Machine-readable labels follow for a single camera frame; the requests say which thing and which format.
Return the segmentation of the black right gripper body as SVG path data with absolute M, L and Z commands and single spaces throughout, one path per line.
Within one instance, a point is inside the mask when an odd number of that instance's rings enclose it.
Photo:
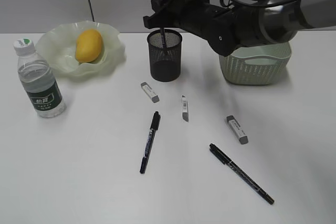
M 209 0 L 170 0 L 167 12 L 172 19 L 170 27 L 206 40 L 222 56 L 228 56 L 240 47 L 248 47 L 250 41 L 256 40 L 249 8 L 230 9 L 213 5 Z

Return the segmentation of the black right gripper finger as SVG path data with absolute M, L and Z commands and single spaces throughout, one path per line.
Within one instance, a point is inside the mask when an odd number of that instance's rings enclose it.
M 177 0 L 151 0 L 154 14 L 143 17 L 144 27 L 153 28 L 178 28 L 180 22 L 176 14 Z

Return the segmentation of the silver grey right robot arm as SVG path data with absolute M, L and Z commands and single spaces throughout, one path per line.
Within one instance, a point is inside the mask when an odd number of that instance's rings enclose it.
M 179 28 L 205 39 L 219 55 L 240 47 L 280 44 L 299 30 L 335 26 L 335 0 L 296 0 L 269 8 L 236 6 L 232 9 L 209 0 L 151 0 L 154 14 L 144 26 Z

